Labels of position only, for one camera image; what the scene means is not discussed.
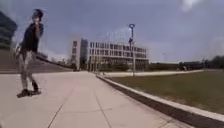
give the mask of white building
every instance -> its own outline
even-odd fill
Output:
[[[134,48],[136,68],[145,68],[148,64],[148,50],[144,47]],[[71,60],[77,69],[98,70],[102,65],[132,64],[132,54],[128,43],[88,42],[76,38],[70,50]]]

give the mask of green lawn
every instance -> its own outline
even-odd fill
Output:
[[[222,71],[111,79],[168,100],[224,114],[224,72]]]

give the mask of skateboarder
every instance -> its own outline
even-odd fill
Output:
[[[41,23],[42,17],[42,10],[35,9],[32,15],[32,23],[25,31],[22,43],[20,43],[16,49],[19,71],[23,85],[23,90],[21,93],[17,94],[18,98],[40,93],[37,82],[32,76],[32,72],[30,71],[30,65],[36,59],[39,39],[43,34],[43,24]],[[34,89],[33,93],[28,91],[27,78],[29,78],[29,80],[32,82]]]

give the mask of lamp post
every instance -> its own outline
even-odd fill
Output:
[[[134,27],[135,24],[129,24],[128,27],[131,29],[131,38],[129,39],[130,48],[133,58],[133,76],[135,76],[135,47],[134,47]]]

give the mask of concrete sidewalk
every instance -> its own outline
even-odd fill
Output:
[[[0,75],[2,128],[188,128],[87,72],[37,74],[43,94],[18,99],[18,75]]]

